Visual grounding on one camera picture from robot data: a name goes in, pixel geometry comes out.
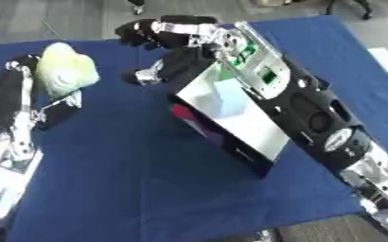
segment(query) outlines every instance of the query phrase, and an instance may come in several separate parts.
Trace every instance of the black plastic part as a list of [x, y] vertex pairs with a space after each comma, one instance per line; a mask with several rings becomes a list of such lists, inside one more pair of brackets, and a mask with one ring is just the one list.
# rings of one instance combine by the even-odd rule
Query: black plastic part
[[136, 77], [135, 73], [139, 71], [139, 69], [128, 69], [125, 70], [122, 73], [122, 80], [125, 82], [128, 82], [132, 85], [141, 85], [141, 83], [138, 81], [138, 78]]
[[[27, 66], [32, 72], [38, 63], [36, 55], [18, 57], [10, 61], [16, 61], [20, 66]], [[16, 112], [21, 109], [23, 80], [23, 73], [16, 69], [4, 68], [0, 72], [0, 131], [9, 130]], [[31, 90], [32, 104], [36, 101], [37, 92], [37, 81], [34, 81]]]
[[78, 110], [78, 107], [69, 106], [65, 101], [51, 106], [50, 108], [44, 110], [46, 120], [45, 122], [38, 122], [37, 128], [40, 130], [50, 130], [59, 125], [61, 122], [72, 117]]
[[[258, 100], [246, 93], [299, 147], [338, 174], [364, 155], [371, 138], [355, 115], [328, 89], [327, 82], [286, 58], [284, 62], [291, 69], [291, 81], [282, 94]], [[307, 83], [306, 87], [299, 86], [300, 79]], [[329, 136], [341, 129], [352, 129], [353, 135], [339, 148], [326, 151]]]

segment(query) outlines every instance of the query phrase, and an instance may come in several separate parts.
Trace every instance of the table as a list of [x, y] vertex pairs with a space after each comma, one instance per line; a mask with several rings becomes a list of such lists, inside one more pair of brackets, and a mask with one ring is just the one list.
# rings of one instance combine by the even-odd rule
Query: table
[[[388, 148], [388, 75], [343, 25], [314, 17], [254, 27], [330, 81]], [[0, 45], [0, 67], [48, 43]], [[102, 80], [85, 90], [78, 115], [37, 135], [44, 159], [9, 241], [202, 241], [362, 210], [350, 188], [294, 144], [258, 180], [172, 116], [163, 87], [120, 80], [122, 69], [151, 64], [160, 51], [114, 40], [72, 45], [96, 61]]]

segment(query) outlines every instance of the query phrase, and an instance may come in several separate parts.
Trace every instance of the floor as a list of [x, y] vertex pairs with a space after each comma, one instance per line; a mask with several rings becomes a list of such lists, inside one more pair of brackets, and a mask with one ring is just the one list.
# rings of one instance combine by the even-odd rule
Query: floor
[[[256, 8], [252, 0], [147, 0], [142, 18], [163, 14], [210, 14], [224, 23], [321, 14], [327, 0], [308, 0], [279, 8]], [[372, 2], [375, 17], [362, 21], [362, 10], [349, 0], [335, 14], [367, 47], [388, 49], [388, 0]], [[113, 29], [134, 19], [124, 0], [0, 0], [0, 43], [114, 38]], [[343, 216], [280, 229], [288, 242], [384, 242], [386, 237], [357, 216]]]

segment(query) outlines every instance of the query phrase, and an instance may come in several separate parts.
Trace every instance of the plush toy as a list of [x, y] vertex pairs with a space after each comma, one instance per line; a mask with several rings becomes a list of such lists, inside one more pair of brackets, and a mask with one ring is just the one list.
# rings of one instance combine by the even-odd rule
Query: plush toy
[[36, 76], [52, 100], [99, 81], [94, 61], [66, 43], [53, 43], [45, 49]]

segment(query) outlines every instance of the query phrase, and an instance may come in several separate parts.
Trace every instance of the silver metal part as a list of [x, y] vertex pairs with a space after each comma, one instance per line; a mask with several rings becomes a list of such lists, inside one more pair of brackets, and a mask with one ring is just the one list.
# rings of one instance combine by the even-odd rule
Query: silver metal part
[[238, 49], [236, 55], [225, 50], [225, 46], [220, 48], [217, 60], [234, 72], [244, 89], [258, 99], [277, 97], [290, 82], [290, 68], [282, 60], [282, 55], [249, 24], [237, 22], [235, 27], [228, 30], [227, 35], [242, 36], [247, 44], [241, 51]]
[[151, 85], [162, 82], [162, 79], [158, 76], [158, 73], [163, 68], [163, 61], [158, 60], [151, 68], [137, 71], [135, 76], [138, 82], [143, 85]]
[[345, 142], [351, 137], [353, 130], [351, 128], [346, 128], [338, 130], [331, 134], [325, 143], [325, 152], [334, 151], [340, 146], [344, 145]]
[[341, 176], [356, 188], [371, 217], [388, 230], [388, 154], [372, 142], [363, 158], [341, 172]]

